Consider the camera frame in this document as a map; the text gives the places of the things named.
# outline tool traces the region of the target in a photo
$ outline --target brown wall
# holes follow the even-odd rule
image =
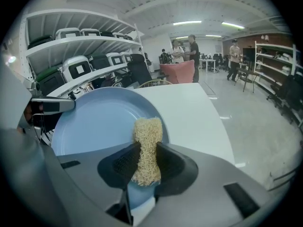
[[[279,44],[284,46],[293,46],[292,37],[289,35],[284,34],[268,34],[269,37],[269,44]],[[261,35],[252,35],[247,37],[237,38],[238,46],[240,47],[241,51],[243,48],[255,48],[255,41],[259,44],[266,44],[266,40],[261,39]],[[232,40],[223,41],[223,53],[229,54],[229,48],[232,46]]]

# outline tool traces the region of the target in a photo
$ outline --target light blue plate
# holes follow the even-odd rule
[[[61,156],[131,142],[134,122],[141,117],[160,118],[162,141],[169,142],[162,117],[145,97],[120,87],[90,91],[76,100],[74,110],[60,117],[54,130],[52,148],[57,156]],[[128,193],[131,209],[153,196],[155,186],[140,187],[130,182]]]

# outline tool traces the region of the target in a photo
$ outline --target tiled floor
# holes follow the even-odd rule
[[[301,132],[281,116],[267,92],[255,85],[227,81],[227,72],[200,71],[199,83],[212,100],[229,136],[236,166],[266,189],[273,179],[299,165]]]

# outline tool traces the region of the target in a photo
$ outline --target pink chair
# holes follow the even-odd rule
[[[160,68],[165,75],[167,81],[172,84],[191,83],[195,72],[194,60],[185,61],[178,64],[160,64]]]

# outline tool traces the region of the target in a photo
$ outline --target ceiling light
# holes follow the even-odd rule
[[[205,36],[209,36],[209,37],[221,37],[221,35],[205,35]]]
[[[240,26],[240,25],[234,25],[234,24],[230,24],[230,23],[225,23],[225,22],[222,22],[223,25],[229,25],[229,26],[233,26],[233,27],[236,27],[236,28],[244,28],[243,26]]]
[[[15,60],[16,60],[16,57],[15,56],[11,56],[9,58],[9,63],[13,63]]]
[[[197,23],[201,23],[202,21],[185,21],[185,22],[178,22],[178,23],[173,23],[173,25],[184,25],[184,24],[197,24]]]

